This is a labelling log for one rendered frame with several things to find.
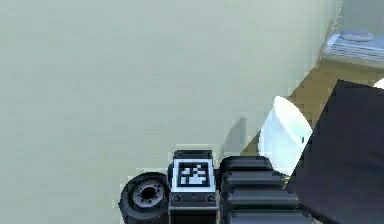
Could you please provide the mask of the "black table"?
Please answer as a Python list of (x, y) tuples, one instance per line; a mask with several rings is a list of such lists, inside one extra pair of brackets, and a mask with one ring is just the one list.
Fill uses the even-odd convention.
[(288, 190), (323, 224), (384, 224), (384, 89), (336, 82)]

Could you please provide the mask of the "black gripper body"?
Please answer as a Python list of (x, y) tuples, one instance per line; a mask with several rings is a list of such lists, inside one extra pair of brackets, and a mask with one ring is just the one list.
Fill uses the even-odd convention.
[(169, 224), (168, 201), (166, 175), (146, 172), (127, 182), (118, 206), (124, 224)]

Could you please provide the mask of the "white round chair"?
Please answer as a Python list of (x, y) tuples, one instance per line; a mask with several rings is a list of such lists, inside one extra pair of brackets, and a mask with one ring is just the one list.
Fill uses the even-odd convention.
[(276, 171), (291, 176), (311, 134), (301, 111), (288, 99), (275, 96), (260, 130), (259, 154), (267, 157)]

